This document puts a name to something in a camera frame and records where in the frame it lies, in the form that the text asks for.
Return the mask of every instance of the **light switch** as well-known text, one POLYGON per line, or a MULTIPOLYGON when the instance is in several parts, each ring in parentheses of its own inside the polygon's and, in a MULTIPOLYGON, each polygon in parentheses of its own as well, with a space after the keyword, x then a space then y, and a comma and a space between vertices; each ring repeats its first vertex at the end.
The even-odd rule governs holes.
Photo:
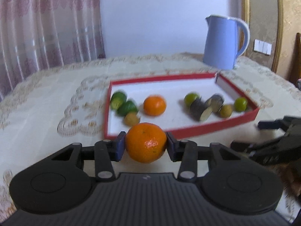
POLYGON ((264 42, 264 43, 263 43, 262 53, 266 54, 267 49, 268 49, 268 43, 267 43, 267 42, 264 42))
POLYGON ((266 55, 271 55, 271 53, 272 53, 272 44, 268 43, 267 50, 266 50, 266 55))
POLYGON ((262 53, 262 51, 263 51, 263 44, 264 44, 264 42, 263 41, 259 41, 259 44, 258 44, 258 51, 260 52, 260 53, 262 53))
POLYGON ((254 51, 260 52, 259 51, 259 40, 257 40, 257 39, 254 40, 254 51))

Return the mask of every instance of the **screw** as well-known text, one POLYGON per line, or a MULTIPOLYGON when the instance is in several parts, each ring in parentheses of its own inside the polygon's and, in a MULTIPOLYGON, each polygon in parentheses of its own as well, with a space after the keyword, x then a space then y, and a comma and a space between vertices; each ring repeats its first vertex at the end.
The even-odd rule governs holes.
POLYGON ((192 171, 183 171, 180 173, 180 176, 185 179, 192 179, 195 176, 195 173, 192 171))
POLYGON ((108 179, 113 176, 113 173, 109 171, 102 171, 97 174, 99 178, 108 179))
POLYGON ((106 147, 107 147, 107 148, 109 148, 109 147, 111 147, 111 146, 112 146, 112 141, 111 141, 111 140, 109 140, 109 139, 105 139, 105 140, 103 140, 103 142, 105 142, 105 143, 106 143, 106 147))
POLYGON ((256 154, 256 152, 253 150, 253 151, 251 151, 250 153, 249 153, 249 157, 252 157, 253 155, 255 155, 256 154))
POLYGON ((188 142, 189 142, 189 140, 183 139, 183 140, 180 141, 179 145, 180 145, 180 147, 185 147, 185 145, 186 145, 188 142))

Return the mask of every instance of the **patterned wallpaper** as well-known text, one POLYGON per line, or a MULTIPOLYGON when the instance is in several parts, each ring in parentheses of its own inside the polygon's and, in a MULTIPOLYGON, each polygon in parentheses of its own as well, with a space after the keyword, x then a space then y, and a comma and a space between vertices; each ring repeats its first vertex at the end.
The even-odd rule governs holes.
POLYGON ((282 4, 283 37, 277 74, 288 79, 296 53, 296 34, 301 33, 301 0, 282 0, 282 4))
POLYGON ((250 32, 251 39, 246 56, 272 68, 278 30, 278 1, 250 0, 250 32), (272 44, 272 54, 265 55, 253 51, 254 40, 259 39, 272 44))

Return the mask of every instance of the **white tray bottom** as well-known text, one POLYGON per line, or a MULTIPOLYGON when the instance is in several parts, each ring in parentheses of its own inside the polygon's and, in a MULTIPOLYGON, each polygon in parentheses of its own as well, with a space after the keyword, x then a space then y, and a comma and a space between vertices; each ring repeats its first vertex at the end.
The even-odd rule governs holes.
MULTIPOLYGON (((139 106, 138 115, 142 122, 149 122, 158 125, 163 130, 174 130, 201 124, 222 121, 222 118, 211 114, 205 122, 197 122, 189 115, 189 110, 184 105, 184 97, 189 92, 197 92, 202 96, 203 101, 213 94, 221 94, 225 99, 225 104, 233 104, 239 95, 221 78, 217 82, 215 78, 209 79, 189 79, 189 80, 169 80, 160 82, 142 82, 123 85, 113 85, 111 96, 114 92, 123 90, 127 93, 128 99, 133 99, 139 106), (147 116, 143 112, 143 102, 149 95, 161 95, 165 98, 167 108, 158 117, 147 116)), ((230 118, 234 118, 244 113, 233 112, 230 118)), ((109 110, 108 135, 116 136, 121 131, 127 132, 129 127, 123 124, 123 117, 109 110)))

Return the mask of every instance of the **wooden chair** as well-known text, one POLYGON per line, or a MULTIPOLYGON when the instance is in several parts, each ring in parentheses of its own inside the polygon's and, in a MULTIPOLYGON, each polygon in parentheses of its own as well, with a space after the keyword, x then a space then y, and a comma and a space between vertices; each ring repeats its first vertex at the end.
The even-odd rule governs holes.
POLYGON ((290 74, 290 82, 297 86, 297 80, 301 79, 301 34, 297 33, 296 57, 294 58, 293 68, 290 74))

